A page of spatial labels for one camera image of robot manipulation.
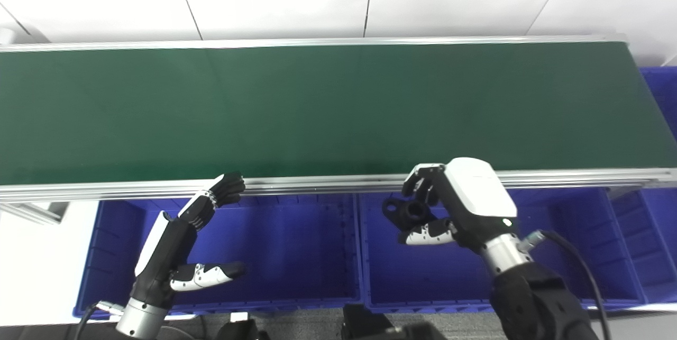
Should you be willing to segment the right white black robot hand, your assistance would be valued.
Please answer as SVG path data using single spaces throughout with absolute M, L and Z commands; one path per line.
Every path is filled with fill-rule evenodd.
M 423 207 L 442 204 L 448 214 L 448 218 L 405 229 L 398 237 L 401 244 L 455 241 L 479 254 L 488 248 L 489 241 L 517 234 L 517 206 L 493 167 L 480 159 L 459 157 L 447 164 L 417 164 L 401 192 Z

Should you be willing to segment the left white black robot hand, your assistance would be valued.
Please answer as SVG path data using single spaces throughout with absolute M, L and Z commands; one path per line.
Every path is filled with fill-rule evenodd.
M 176 217 L 160 213 L 164 230 L 150 251 L 150 241 L 142 250 L 148 256 L 138 272 L 129 303 L 141 309 L 169 310 L 177 291 L 200 290 L 230 282 L 246 273 L 244 263 L 191 263 L 189 253 L 198 232 L 211 221 L 218 208 L 238 203 L 246 186 L 240 172 L 221 174 L 198 191 Z

